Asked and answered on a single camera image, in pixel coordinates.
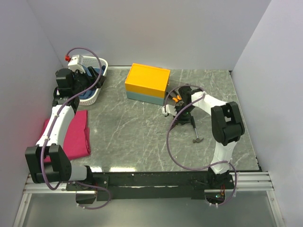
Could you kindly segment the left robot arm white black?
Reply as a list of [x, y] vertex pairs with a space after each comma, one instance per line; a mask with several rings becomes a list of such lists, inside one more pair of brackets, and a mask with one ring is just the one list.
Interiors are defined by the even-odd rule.
[[50, 120], [35, 146], [25, 151], [27, 165], [34, 183], [77, 181], [83, 190], [94, 185], [89, 166], [74, 166], [63, 150], [68, 127], [74, 118], [80, 99], [78, 93], [101, 88], [106, 77], [105, 67], [87, 67], [80, 70], [56, 71], [57, 87], [54, 90]]

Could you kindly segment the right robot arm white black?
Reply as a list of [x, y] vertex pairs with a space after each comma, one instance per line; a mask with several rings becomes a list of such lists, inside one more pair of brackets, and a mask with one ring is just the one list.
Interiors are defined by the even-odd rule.
[[179, 86], [173, 90], [178, 93], [178, 101], [174, 106], [165, 105], [163, 112], [174, 116], [170, 125], [190, 123], [195, 127], [191, 115], [194, 108], [199, 108], [210, 115], [212, 135], [216, 141], [214, 156], [211, 164], [207, 166], [207, 184], [216, 189], [226, 183], [232, 183], [230, 169], [232, 153], [245, 132], [244, 123], [236, 102], [225, 102], [207, 94], [202, 88], [191, 85]]

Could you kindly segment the orange grey drawer box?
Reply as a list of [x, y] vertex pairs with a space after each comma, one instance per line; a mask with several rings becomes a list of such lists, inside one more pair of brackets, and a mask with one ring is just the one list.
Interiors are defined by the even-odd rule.
[[133, 63], [125, 80], [129, 99], [163, 105], [170, 70]]

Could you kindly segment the orange black pliers small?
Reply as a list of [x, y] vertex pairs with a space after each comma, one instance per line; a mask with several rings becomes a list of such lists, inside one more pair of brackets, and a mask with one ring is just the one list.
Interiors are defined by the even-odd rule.
[[180, 95], [178, 94], [178, 92], [176, 92], [175, 90], [172, 91], [172, 93], [170, 93], [170, 94], [168, 92], [166, 92], [166, 96], [169, 99], [173, 100], [175, 103], [177, 103], [177, 102], [179, 102], [179, 101], [182, 100], [182, 98], [180, 97]]

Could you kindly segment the clear plastic drawer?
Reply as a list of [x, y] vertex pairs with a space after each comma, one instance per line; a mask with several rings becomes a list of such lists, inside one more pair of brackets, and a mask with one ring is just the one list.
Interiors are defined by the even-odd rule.
[[[187, 85], [189, 85], [189, 84], [169, 79], [168, 83], [167, 83], [165, 93], [168, 92], [170, 94], [170, 93], [172, 93], [172, 91], [175, 90], [179, 94], [179, 91], [178, 91], [179, 87], [180, 86], [187, 86]], [[173, 100], [169, 99], [165, 94], [165, 97], [164, 97], [164, 100], [163, 100], [163, 105], [173, 105], [174, 106], [175, 104], [176, 103]]]

